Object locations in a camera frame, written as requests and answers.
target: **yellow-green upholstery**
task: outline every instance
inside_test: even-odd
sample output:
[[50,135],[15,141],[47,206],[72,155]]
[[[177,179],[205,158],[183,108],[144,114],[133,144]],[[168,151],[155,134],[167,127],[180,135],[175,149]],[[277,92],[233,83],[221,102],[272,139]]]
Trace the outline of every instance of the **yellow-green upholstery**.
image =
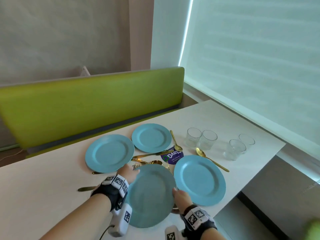
[[138,122],[145,121],[145,120],[148,120],[148,119],[151,119],[151,118],[160,116],[160,115],[164,115],[164,114],[167,114],[167,113],[176,111],[176,110],[178,110],[178,108],[177,108],[177,109],[172,109],[172,110],[170,110],[170,111],[167,111],[167,112],[164,112],[164,113],[160,113],[160,114],[157,114],[157,115],[154,115],[154,116],[150,116],[150,117],[145,118],[145,119],[141,119],[141,120],[138,120],[138,121],[134,121],[134,122],[131,122],[131,123],[128,123],[128,124],[125,124],[125,125],[117,126],[117,127],[115,127],[115,128],[108,129],[108,130],[105,130],[105,131],[102,131],[102,132],[99,132],[99,133],[96,133],[96,134],[93,134],[93,135],[90,135],[90,136],[82,137],[82,138],[79,138],[79,139],[74,140],[74,141],[70,141],[70,142],[66,142],[66,143],[60,144],[60,145],[56,145],[56,146],[50,147],[50,148],[48,148],[48,149],[45,149],[45,150],[42,150],[42,151],[39,151],[39,152],[29,154],[29,155],[26,156],[26,158],[30,158],[30,157],[34,157],[34,156],[40,155],[40,154],[42,154],[42,153],[50,152],[50,151],[53,151],[53,150],[55,150],[55,149],[58,149],[58,148],[61,148],[61,147],[65,147],[65,146],[71,145],[71,144],[73,144],[73,143],[77,143],[77,142],[79,142],[79,141],[84,141],[84,140],[87,140],[87,139],[89,139],[89,138],[92,138],[92,137],[95,137],[95,136],[99,136],[99,135],[108,133],[108,132],[110,132],[110,131],[115,131],[115,130],[117,130],[117,129],[126,127],[126,126],[128,126],[128,125],[133,125],[133,124],[136,124],[136,123],[138,123]]
[[177,105],[183,79],[172,67],[3,87],[0,113],[26,149]]

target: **roller blind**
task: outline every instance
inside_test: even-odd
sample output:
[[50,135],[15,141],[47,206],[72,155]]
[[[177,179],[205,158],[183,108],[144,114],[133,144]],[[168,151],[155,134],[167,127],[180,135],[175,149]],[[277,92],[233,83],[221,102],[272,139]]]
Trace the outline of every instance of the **roller blind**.
[[191,0],[185,82],[320,160],[320,0]]

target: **tabletop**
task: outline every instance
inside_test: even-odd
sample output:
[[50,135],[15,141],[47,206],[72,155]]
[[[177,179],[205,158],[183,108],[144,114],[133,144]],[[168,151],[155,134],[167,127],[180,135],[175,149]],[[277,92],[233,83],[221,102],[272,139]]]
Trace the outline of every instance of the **tabletop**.
[[[285,145],[270,133],[258,128],[237,114],[214,101],[208,100],[177,111],[167,113],[107,134],[121,134],[131,138],[135,128],[141,124],[157,123],[173,130],[177,143],[183,147],[184,155],[196,154],[194,148],[183,144],[190,127],[212,130],[218,140],[206,155],[230,170],[221,170],[226,180],[226,194],[214,206],[203,207],[214,217]],[[245,133],[253,137],[256,144],[236,161],[223,156],[227,143]],[[87,148],[103,135],[68,145],[23,161],[0,168],[0,239],[39,239],[56,223],[81,205],[90,195],[78,192],[85,186],[95,186],[107,175],[92,174],[85,163]],[[134,155],[144,154],[135,149]],[[146,161],[159,156],[145,157]],[[108,226],[106,219],[97,235]],[[176,225],[182,230],[184,224],[178,215],[170,214],[164,221],[150,228],[129,226],[122,239],[163,239],[166,227]],[[111,239],[105,234],[103,239]]]

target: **black wrist strap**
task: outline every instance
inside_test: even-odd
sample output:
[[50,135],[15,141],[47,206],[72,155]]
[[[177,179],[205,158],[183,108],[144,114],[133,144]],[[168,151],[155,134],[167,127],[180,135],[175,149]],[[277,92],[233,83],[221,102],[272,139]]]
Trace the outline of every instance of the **black wrist strap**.
[[182,231],[183,237],[188,240],[200,240],[205,230],[209,228],[217,229],[214,219],[197,205],[191,205],[180,215],[186,228]]
[[111,210],[120,210],[123,202],[127,197],[129,184],[126,179],[120,175],[107,177],[99,187],[92,193],[91,197],[96,194],[103,194],[110,199]]

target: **plate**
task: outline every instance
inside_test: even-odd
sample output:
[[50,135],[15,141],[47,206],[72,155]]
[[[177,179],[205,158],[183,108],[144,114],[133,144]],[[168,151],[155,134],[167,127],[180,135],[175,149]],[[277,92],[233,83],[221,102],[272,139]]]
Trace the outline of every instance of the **plate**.
[[94,141],[85,153],[87,166],[100,173],[117,171],[134,155],[133,142],[123,135],[106,135]]
[[125,202],[132,207],[129,224],[137,228],[152,227],[162,222],[174,206],[174,176],[164,166],[147,164],[129,186]]
[[177,187],[189,193],[195,204],[212,206],[226,193],[226,181],[220,169],[201,156],[184,156],[174,168]]
[[132,133],[134,145],[141,151],[157,153],[167,149],[171,144],[170,131],[159,124],[143,124]]

